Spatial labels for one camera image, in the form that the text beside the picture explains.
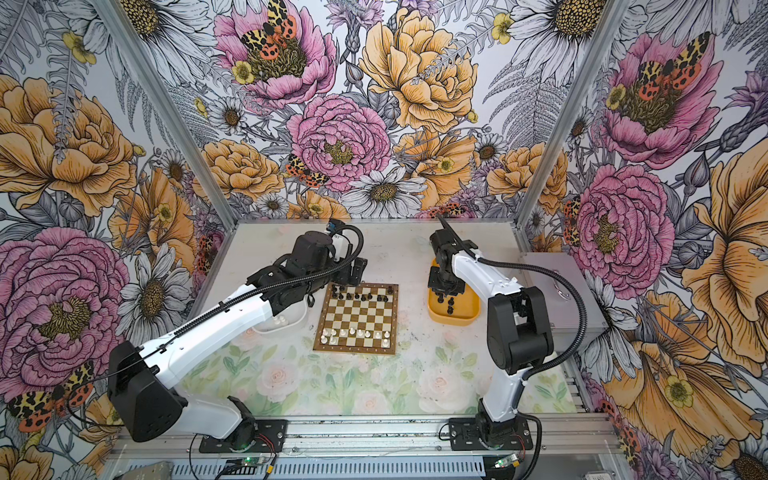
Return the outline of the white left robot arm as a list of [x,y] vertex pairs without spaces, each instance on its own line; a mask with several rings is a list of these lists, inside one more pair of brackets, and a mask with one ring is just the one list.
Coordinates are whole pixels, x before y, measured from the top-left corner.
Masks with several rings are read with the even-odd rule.
[[290,253],[250,275],[233,294],[186,324],[136,346],[125,341],[110,354],[108,398],[137,443],[167,433],[210,437],[241,452],[259,437],[257,422],[235,398],[207,399],[179,384],[230,341],[296,304],[310,306],[329,283],[355,286],[367,266],[364,236],[340,220],[324,232],[299,236]]

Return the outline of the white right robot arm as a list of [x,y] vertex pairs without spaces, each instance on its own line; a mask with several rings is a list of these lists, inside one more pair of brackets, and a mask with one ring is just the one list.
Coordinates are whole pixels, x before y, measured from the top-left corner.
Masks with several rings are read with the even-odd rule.
[[444,218],[430,236],[436,264],[428,287],[442,300],[473,291],[486,308],[486,345],[496,371],[480,399],[475,424],[479,439],[497,448],[523,437],[527,421],[519,404],[533,369],[544,364],[554,341],[543,293],[525,288],[490,265],[472,242],[463,241]]

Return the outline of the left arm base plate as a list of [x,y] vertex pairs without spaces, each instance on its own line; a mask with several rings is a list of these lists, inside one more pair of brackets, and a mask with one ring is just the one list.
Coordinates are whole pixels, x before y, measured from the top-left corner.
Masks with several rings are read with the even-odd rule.
[[288,425],[283,419],[245,420],[225,439],[204,436],[198,451],[203,454],[281,453]]

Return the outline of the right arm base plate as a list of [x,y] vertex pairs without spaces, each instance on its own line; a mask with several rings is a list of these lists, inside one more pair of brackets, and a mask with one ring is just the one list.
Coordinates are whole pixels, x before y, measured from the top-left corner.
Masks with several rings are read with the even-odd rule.
[[504,422],[491,422],[482,415],[451,418],[448,435],[453,451],[528,451],[534,448],[528,422],[521,416]]

